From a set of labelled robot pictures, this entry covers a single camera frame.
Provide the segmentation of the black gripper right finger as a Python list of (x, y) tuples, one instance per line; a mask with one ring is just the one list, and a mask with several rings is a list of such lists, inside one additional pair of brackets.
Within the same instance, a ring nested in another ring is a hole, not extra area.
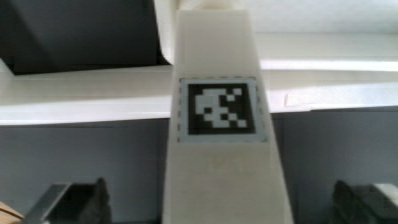
[(398, 224), (398, 186), (338, 181), (327, 224)]

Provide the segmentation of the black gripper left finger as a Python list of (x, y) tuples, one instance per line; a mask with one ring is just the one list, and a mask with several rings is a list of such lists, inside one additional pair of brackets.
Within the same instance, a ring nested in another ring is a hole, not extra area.
[(27, 213), (23, 224), (112, 224), (105, 179), (53, 184)]

